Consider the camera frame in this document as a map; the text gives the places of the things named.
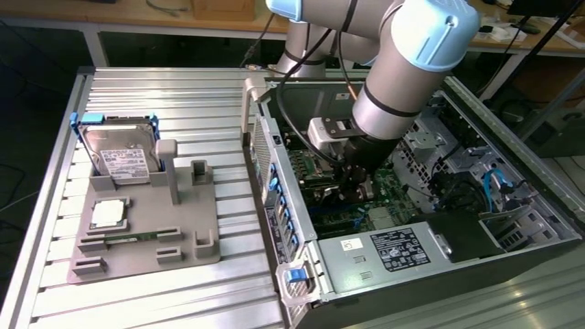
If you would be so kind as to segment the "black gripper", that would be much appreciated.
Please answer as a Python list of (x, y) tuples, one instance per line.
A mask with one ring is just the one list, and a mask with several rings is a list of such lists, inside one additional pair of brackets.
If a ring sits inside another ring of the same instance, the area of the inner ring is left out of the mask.
[(379, 140), (368, 135), (353, 136), (344, 148), (344, 164), (339, 179), (339, 195), (351, 204), (371, 200), (365, 182), (373, 181), (400, 139)]

